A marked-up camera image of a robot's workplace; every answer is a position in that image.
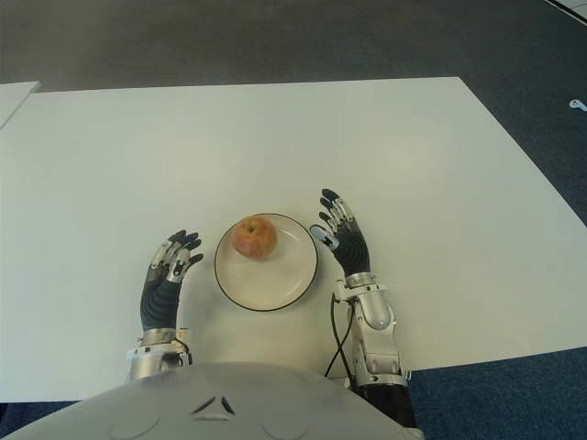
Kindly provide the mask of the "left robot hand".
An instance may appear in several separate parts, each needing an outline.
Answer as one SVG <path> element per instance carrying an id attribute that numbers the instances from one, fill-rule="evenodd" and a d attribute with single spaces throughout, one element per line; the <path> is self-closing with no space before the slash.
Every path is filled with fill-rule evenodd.
<path id="1" fill-rule="evenodd" d="M 139 315 L 144 332 L 175 328 L 183 278 L 203 254 L 192 254 L 201 245 L 197 232 L 180 230 L 155 252 L 141 293 Z"/>

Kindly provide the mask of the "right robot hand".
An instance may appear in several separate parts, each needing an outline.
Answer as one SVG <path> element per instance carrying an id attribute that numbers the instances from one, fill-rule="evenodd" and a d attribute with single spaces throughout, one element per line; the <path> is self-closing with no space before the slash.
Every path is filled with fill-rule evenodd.
<path id="1" fill-rule="evenodd" d="M 336 192 L 323 189 L 319 218 L 327 227 L 311 225 L 310 234 L 332 253 L 345 277 L 371 271 L 370 254 L 356 216 Z"/>

